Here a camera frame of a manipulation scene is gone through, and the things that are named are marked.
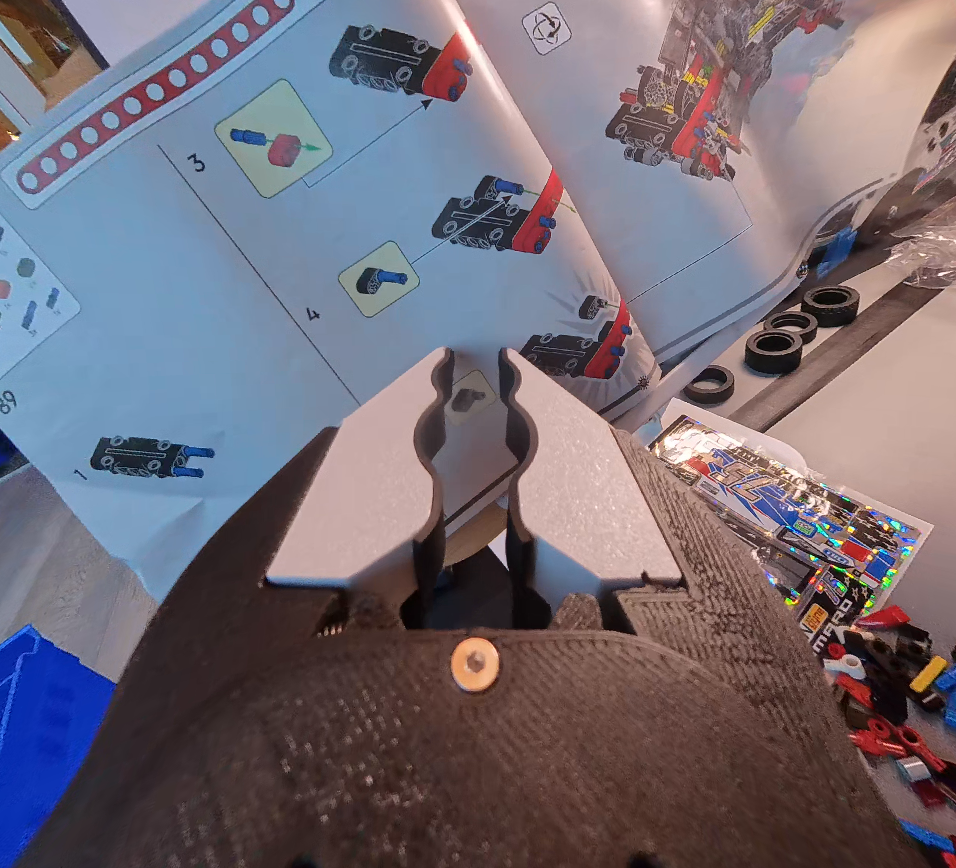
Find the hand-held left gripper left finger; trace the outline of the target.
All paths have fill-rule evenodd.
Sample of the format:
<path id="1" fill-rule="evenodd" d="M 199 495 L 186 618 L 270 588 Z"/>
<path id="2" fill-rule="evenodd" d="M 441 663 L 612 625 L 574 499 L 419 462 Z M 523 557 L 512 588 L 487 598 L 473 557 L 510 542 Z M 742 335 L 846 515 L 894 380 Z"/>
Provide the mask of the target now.
<path id="1" fill-rule="evenodd" d="M 279 541 L 269 583 L 376 594 L 396 606 L 417 593 L 430 603 L 445 563 L 434 458 L 447 439 L 454 366 L 454 352 L 437 348 L 343 420 Z"/>

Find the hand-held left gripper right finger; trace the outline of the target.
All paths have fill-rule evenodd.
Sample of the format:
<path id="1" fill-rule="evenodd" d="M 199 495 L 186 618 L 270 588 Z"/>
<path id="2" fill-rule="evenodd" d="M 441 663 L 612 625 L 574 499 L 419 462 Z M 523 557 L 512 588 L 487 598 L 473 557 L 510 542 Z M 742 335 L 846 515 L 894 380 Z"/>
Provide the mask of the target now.
<path id="1" fill-rule="evenodd" d="M 615 593 L 675 589 L 683 573 L 612 426 L 517 351 L 499 352 L 514 623 L 549 623 L 573 594 L 601 616 Z"/>

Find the lego instruction booklet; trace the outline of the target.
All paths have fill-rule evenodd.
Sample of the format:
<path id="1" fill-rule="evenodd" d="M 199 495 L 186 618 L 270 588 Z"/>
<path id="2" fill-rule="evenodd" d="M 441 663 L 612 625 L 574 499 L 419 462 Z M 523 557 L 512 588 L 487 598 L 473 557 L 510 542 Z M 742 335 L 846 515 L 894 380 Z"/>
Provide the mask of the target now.
<path id="1" fill-rule="evenodd" d="M 2 150 L 2 431 L 163 599 L 317 432 L 455 354 L 450 523 L 508 346 L 613 418 L 647 339 L 801 276 L 902 173 L 954 0 L 207 0 Z"/>

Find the black lego box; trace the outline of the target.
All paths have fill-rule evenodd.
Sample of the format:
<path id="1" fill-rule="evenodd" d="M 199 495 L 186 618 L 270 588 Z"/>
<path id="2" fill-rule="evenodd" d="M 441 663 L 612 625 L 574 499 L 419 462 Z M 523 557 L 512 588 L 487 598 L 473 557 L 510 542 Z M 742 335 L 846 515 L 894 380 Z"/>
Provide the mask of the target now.
<path id="1" fill-rule="evenodd" d="M 827 277 L 854 249 L 883 245 L 955 193 L 955 63 L 916 127 L 902 173 L 869 183 L 831 205 L 814 226 L 809 265 Z"/>

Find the pile of mixed lego pieces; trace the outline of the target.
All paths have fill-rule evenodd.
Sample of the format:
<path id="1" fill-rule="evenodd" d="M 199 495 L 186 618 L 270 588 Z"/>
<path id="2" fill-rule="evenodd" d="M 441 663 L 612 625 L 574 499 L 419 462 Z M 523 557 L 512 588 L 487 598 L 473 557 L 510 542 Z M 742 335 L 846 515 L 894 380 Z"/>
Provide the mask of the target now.
<path id="1" fill-rule="evenodd" d="M 814 649 L 857 751 L 929 866 L 954 866 L 954 653 L 898 606 L 843 602 Z"/>

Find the black rubber tire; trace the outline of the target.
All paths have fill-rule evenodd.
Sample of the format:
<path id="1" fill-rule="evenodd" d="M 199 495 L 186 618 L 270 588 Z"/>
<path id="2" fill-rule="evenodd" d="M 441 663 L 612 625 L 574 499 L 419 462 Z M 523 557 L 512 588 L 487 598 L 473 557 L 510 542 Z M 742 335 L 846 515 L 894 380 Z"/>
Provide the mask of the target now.
<path id="1" fill-rule="evenodd" d="M 852 323 L 858 314 L 859 292 L 847 285 L 821 285 L 806 290 L 800 309 L 812 315 L 820 328 L 835 328 Z"/>
<path id="2" fill-rule="evenodd" d="M 786 329 L 761 329 L 747 337 L 744 362 L 759 374 L 789 374 L 799 366 L 803 356 L 802 337 Z"/>
<path id="3" fill-rule="evenodd" d="M 810 313 L 789 310 L 768 316 L 763 322 L 763 330 L 787 333 L 806 345 L 817 338 L 819 322 Z"/>
<path id="4" fill-rule="evenodd" d="M 683 388 L 683 395 L 696 405 L 717 406 L 735 394 L 736 379 L 732 370 L 712 363 L 697 374 Z"/>

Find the holographic sticker sheet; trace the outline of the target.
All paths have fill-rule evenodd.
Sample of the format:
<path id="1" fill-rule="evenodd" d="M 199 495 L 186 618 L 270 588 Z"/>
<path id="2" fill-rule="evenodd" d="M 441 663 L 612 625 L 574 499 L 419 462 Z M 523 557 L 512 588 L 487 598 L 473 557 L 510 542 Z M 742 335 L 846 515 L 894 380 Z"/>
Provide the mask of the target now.
<path id="1" fill-rule="evenodd" d="M 820 659 L 876 612 L 933 526 L 788 464 L 689 406 L 649 449 L 749 548 Z"/>

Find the clear plastic bag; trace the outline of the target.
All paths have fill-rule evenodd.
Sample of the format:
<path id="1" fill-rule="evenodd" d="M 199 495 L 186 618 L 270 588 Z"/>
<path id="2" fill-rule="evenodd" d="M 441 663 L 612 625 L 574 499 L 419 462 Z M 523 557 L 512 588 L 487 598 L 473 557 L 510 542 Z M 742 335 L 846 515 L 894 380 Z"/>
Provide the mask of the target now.
<path id="1" fill-rule="evenodd" d="M 913 233 L 890 250 L 887 263 L 905 271 L 902 282 L 926 290 L 945 290 L 955 285 L 955 224 L 913 228 Z"/>

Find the blue storage bin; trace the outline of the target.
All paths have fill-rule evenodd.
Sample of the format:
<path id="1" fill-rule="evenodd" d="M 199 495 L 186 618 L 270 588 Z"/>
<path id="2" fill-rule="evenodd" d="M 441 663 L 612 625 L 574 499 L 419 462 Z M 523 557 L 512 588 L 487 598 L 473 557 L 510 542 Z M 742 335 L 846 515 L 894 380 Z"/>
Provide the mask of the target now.
<path id="1" fill-rule="evenodd" d="M 116 685 L 26 625 L 1 646 L 1 865 L 25 851 L 76 775 Z"/>

